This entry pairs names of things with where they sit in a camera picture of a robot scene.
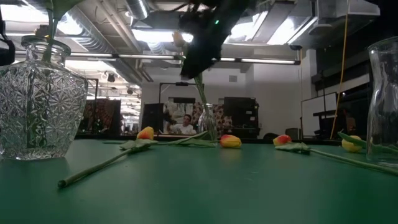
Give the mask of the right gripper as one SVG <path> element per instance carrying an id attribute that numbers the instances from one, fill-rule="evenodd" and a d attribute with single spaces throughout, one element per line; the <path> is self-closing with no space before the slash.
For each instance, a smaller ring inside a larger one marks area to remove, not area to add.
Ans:
<path id="1" fill-rule="evenodd" d="M 257 0 L 187 0 L 178 28 L 193 36 L 180 75 L 196 78 L 221 58 L 221 45 L 246 9 Z"/>

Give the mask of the red-yellow artificial tulip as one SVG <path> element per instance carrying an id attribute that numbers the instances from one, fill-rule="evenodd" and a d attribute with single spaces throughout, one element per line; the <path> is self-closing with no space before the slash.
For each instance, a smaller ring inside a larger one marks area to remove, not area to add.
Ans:
<path id="1" fill-rule="evenodd" d="M 166 145 L 174 146 L 200 146 L 200 147 L 215 147 L 218 144 L 223 148 L 239 148 L 242 145 L 240 138 L 233 135 L 222 135 L 220 139 L 211 140 L 211 135 L 208 131 L 190 136 L 188 138 L 179 139 L 176 141 L 167 142 Z"/>
<path id="2" fill-rule="evenodd" d="M 297 153 L 297 154 L 305 154 L 305 155 L 310 155 L 311 152 L 315 153 L 315 154 L 319 154 L 325 157 L 329 157 L 332 159 L 336 159 L 338 161 L 343 161 L 345 163 L 351 164 L 351 165 L 355 165 L 355 166 L 359 166 L 365 169 L 372 169 L 372 170 L 376 170 L 379 172 L 383 172 L 383 173 L 387 173 L 387 174 L 391 174 L 394 176 L 398 176 L 398 170 L 392 169 L 392 168 L 388 168 L 388 167 L 383 167 L 383 166 L 379 166 L 379 165 L 375 165 L 375 164 L 370 164 L 368 162 L 361 162 L 361 161 L 357 161 L 354 159 L 349 159 L 346 157 L 342 157 L 342 156 L 337 156 L 335 154 L 329 154 L 326 152 L 322 152 L 322 151 L 318 151 L 316 149 L 312 149 L 309 146 L 307 146 L 305 143 L 303 142 L 292 142 L 290 136 L 287 135 L 281 135 L 277 138 L 275 138 L 273 140 L 275 149 L 279 150 L 279 151 L 287 151 L 287 152 L 293 152 L 293 153 Z"/>
<path id="3" fill-rule="evenodd" d="M 146 127 L 142 131 L 140 131 L 136 137 L 136 140 L 130 140 L 125 143 L 122 143 L 119 148 L 121 153 L 117 156 L 114 156 L 98 165 L 85 169 L 81 172 L 71 175 L 65 179 L 59 180 L 57 183 L 57 187 L 59 189 L 63 189 L 72 183 L 93 174 L 106 166 L 112 164 L 116 160 L 120 159 L 123 156 L 128 154 L 135 154 L 138 152 L 146 151 L 151 145 L 157 144 L 157 141 L 154 140 L 154 129 L 152 127 Z"/>

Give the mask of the cut-glass patterned vase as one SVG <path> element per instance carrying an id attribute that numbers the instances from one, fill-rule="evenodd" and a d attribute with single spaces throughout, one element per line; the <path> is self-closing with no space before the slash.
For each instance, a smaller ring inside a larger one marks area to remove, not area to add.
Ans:
<path id="1" fill-rule="evenodd" d="M 78 131 L 86 104 L 88 81 L 65 68 L 70 47 L 54 41 L 50 62 L 42 59 L 48 42 L 45 37 L 22 37 L 26 59 L 0 68 L 0 156 L 6 159 L 39 160 L 63 157 Z M 44 147 L 27 148 L 28 75 L 31 70 L 46 78 Z"/>

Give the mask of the smooth glass carafe vase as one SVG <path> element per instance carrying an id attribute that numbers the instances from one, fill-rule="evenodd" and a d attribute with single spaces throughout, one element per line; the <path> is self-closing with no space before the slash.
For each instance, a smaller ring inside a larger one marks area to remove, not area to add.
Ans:
<path id="1" fill-rule="evenodd" d="M 398 36 L 368 47 L 373 93 L 367 125 L 367 159 L 398 168 Z"/>

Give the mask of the long ceiling light bar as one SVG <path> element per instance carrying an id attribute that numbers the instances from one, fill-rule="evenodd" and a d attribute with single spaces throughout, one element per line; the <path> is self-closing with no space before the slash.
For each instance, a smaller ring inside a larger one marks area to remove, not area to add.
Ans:
<path id="1" fill-rule="evenodd" d="M 84 53 L 72 52 L 71 57 L 86 57 L 86 58 L 131 58 L 131 59 L 148 59 L 148 60 L 181 60 L 185 56 L 181 55 L 154 55 L 154 54 L 100 54 L 100 53 Z M 214 62 L 230 62 L 230 63 L 258 63 L 258 64 L 280 64 L 280 65 L 300 65 L 299 60 L 281 60 L 268 58 L 233 58 L 221 57 L 220 59 L 213 59 Z"/>

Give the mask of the small square glass bottle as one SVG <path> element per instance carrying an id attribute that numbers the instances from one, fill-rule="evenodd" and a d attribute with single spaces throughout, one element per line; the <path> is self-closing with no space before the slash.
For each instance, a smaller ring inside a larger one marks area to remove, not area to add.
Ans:
<path id="1" fill-rule="evenodd" d="M 204 110 L 205 109 L 203 108 L 202 114 L 198 119 L 198 132 L 199 133 L 206 131 L 206 129 L 203 127 L 203 120 L 204 120 L 204 116 L 205 116 Z"/>

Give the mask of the person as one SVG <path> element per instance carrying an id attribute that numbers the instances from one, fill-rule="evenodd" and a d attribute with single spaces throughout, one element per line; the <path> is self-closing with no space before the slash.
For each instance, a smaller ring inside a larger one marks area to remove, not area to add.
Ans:
<path id="1" fill-rule="evenodd" d="M 182 123 L 168 124 L 167 132 L 169 134 L 182 134 L 182 135 L 194 135 L 197 132 L 191 125 L 192 117 L 189 114 L 183 116 Z"/>

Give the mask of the black cabinet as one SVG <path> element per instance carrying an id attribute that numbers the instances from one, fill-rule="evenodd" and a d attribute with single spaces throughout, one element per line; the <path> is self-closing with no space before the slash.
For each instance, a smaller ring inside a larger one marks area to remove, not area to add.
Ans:
<path id="1" fill-rule="evenodd" d="M 241 139 L 257 139 L 261 130 L 258 108 L 255 98 L 225 97 L 223 115 L 231 119 L 231 124 L 225 124 L 223 132 Z"/>

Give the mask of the dark upright panel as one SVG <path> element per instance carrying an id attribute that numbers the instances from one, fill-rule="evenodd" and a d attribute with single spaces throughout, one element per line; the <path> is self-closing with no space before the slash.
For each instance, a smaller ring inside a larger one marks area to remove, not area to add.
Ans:
<path id="1" fill-rule="evenodd" d="M 163 107 L 163 103 L 145 104 L 141 119 L 141 129 L 150 126 L 156 134 L 159 134 L 159 131 L 163 131 Z"/>

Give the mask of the dark patterned screen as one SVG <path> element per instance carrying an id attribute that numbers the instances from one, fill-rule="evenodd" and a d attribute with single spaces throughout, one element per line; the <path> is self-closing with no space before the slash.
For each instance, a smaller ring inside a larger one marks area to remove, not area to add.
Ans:
<path id="1" fill-rule="evenodd" d="M 119 100 L 87 100 L 78 133 L 120 135 L 121 102 Z"/>

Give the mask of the grey waste bin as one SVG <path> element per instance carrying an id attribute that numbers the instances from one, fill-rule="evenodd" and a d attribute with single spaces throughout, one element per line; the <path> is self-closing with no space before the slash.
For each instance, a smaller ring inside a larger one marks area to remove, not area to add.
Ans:
<path id="1" fill-rule="evenodd" d="M 290 136 L 292 140 L 299 140 L 301 136 L 300 128 L 288 128 L 285 130 L 285 134 Z"/>

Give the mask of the green table mat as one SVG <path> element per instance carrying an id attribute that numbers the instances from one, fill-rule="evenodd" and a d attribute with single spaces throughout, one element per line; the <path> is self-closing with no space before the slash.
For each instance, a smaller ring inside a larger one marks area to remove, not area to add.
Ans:
<path id="1" fill-rule="evenodd" d="M 75 141 L 61 159 L 0 160 L 0 224 L 398 224 L 398 177 L 270 144 L 152 146 L 64 189 L 57 182 L 119 154 Z"/>

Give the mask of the black gantry frame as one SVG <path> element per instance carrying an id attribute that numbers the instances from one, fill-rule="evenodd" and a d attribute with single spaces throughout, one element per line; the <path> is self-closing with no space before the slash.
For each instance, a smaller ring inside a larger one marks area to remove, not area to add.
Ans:
<path id="1" fill-rule="evenodd" d="M 189 82 L 160 82 L 158 103 L 185 103 L 194 104 L 198 99 L 198 89 Z"/>

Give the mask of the silver round air duct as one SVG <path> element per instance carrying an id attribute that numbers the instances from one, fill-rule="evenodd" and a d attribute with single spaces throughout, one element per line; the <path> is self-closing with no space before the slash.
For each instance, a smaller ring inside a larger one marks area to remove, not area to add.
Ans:
<path id="1" fill-rule="evenodd" d="M 136 20 L 143 20 L 150 14 L 150 8 L 146 0 L 126 0 L 126 6 L 131 16 Z"/>

